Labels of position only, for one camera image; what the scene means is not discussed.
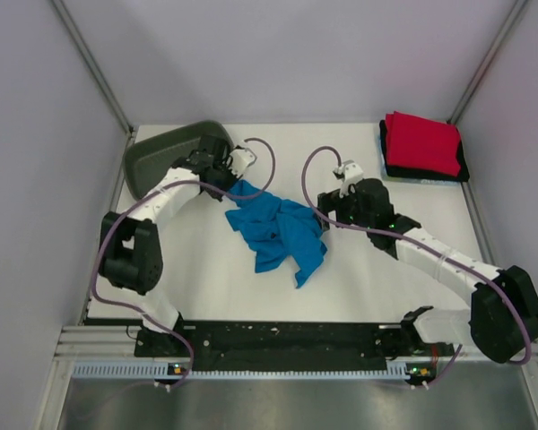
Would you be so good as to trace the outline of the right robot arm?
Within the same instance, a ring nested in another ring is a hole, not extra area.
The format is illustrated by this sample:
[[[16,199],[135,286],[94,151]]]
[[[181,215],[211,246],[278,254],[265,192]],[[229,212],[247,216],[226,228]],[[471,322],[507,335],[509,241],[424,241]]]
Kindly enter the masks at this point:
[[[317,197],[317,208],[334,224],[364,228],[373,246],[406,263],[460,297],[460,310],[422,306],[405,315],[400,341],[414,355],[434,343],[476,347],[496,363],[528,353],[538,339],[538,296],[527,271],[501,269],[468,257],[431,235],[421,223],[395,212],[378,179],[362,179],[348,191]]]

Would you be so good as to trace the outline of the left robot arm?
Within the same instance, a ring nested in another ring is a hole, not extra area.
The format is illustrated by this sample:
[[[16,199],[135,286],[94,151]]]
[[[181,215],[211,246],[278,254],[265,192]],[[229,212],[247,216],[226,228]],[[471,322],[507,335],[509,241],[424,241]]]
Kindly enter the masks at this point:
[[[202,192],[220,200],[256,163],[249,148],[212,135],[169,162],[129,209],[108,212],[100,226],[97,274],[91,293],[105,305],[136,312],[152,331],[154,344],[176,355],[186,342],[175,325],[180,312],[160,286],[164,269],[160,231]]]

